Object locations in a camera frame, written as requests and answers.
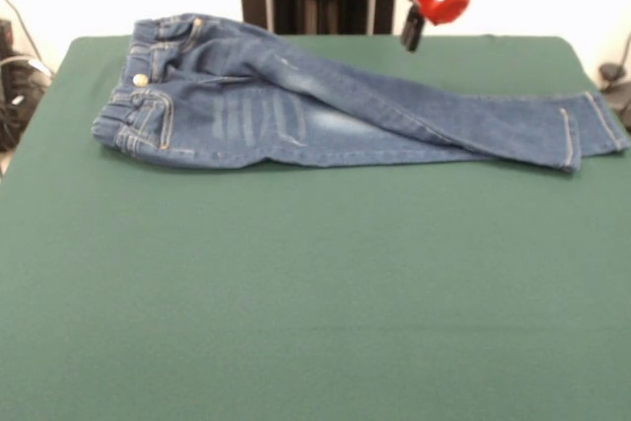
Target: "distressed denim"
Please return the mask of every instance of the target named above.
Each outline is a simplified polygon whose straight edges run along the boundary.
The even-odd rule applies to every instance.
[[[582,157],[629,146],[598,94],[458,95],[194,14],[136,23],[92,131],[139,160],[183,168],[503,159],[574,172]]]

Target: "blue denim jeans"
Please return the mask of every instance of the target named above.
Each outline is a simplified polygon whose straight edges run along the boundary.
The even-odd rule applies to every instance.
[[[457,95],[193,14],[136,24],[93,135],[139,160],[185,168],[504,159],[574,172],[582,157],[629,146],[598,94]]]

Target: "green cloth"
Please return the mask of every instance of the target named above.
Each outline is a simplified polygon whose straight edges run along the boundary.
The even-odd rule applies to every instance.
[[[558,38],[300,37],[452,91],[588,88]],[[0,185],[0,420],[631,419],[631,158],[187,172],[70,48]]]

